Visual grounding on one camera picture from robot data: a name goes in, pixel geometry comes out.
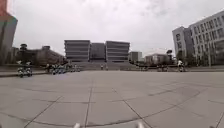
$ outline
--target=person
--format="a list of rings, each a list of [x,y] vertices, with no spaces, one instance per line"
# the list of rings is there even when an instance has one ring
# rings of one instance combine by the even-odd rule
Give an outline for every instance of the person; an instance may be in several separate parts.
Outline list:
[[[183,67],[183,62],[181,60],[178,60],[177,65],[178,69],[180,70],[180,68]]]

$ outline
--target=overcast sky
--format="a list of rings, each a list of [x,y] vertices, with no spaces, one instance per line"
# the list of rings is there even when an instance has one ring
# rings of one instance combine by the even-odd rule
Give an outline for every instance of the overcast sky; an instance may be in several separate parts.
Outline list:
[[[224,0],[8,0],[18,19],[14,46],[50,45],[64,54],[64,40],[128,41],[144,55],[174,49],[172,30],[223,10]]]

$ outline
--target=tall building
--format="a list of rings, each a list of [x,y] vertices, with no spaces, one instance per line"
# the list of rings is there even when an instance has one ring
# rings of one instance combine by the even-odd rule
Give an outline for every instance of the tall building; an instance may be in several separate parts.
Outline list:
[[[173,30],[173,40],[176,55],[186,58],[194,54],[194,41],[191,38],[191,29],[179,27]]]
[[[17,19],[7,13],[7,1],[0,1],[0,65],[10,56]]]
[[[90,57],[89,40],[65,40],[67,60],[72,62],[88,62]]]
[[[224,53],[224,11],[190,25],[194,40],[195,57],[198,60],[211,56],[212,63],[217,63]]]
[[[142,52],[132,51],[129,53],[130,61],[142,61]]]
[[[191,24],[188,28],[175,29],[173,38],[176,53],[179,50],[186,50],[187,53],[191,53],[192,48],[189,50],[186,47],[189,46],[193,47],[194,57],[197,61],[208,61],[211,58],[212,64],[224,63],[224,11]]]
[[[106,49],[104,43],[92,43],[90,45],[90,60],[91,61],[106,60]]]
[[[106,41],[106,59],[109,62],[127,62],[130,43]]]

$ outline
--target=building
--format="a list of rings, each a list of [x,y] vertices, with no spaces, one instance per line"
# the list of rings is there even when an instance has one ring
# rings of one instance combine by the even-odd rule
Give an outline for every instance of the building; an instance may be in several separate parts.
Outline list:
[[[147,66],[157,66],[161,64],[169,64],[169,56],[167,54],[152,54],[145,57],[145,62]]]
[[[88,62],[90,57],[89,40],[65,40],[65,53],[71,62]]]
[[[106,59],[108,62],[127,62],[130,43],[106,41]]]
[[[63,64],[65,57],[50,49],[50,46],[43,46],[36,51],[36,63],[38,65]]]
[[[129,53],[129,61],[142,61],[142,52],[132,51]]]
[[[106,61],[106,49],[104,43],[92,43],[90,45],[90,61]]]
[[[181,59],[194,55],[194,41],[191,38],[191,29],[179,27],[173,30],[175,53]]]
[[[7,13],[7,1],[0,2],[0,65],[5,64],[12,49],[17,19]]]
[[[220,59],[222,60],[222,54],[224,48],[224,11],[214,14],[210,17],[204,18],[189,26],[191,30],[191,36],[187,35],[187,39],[191,37],[193,42],[193,53],[197,62],[211,62],[211,64],[218,64]],[[174,30],[174,43],[175,50],[178,51],[177,39],[180,39],[181,44],[183,36],[178,35]]]

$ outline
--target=plaza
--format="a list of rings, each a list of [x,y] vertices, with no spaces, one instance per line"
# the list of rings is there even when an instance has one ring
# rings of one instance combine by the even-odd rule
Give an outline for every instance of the plaza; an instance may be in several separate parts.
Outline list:
[[[83,71],[0,79],[3,128],[224,127],[223,72]]]

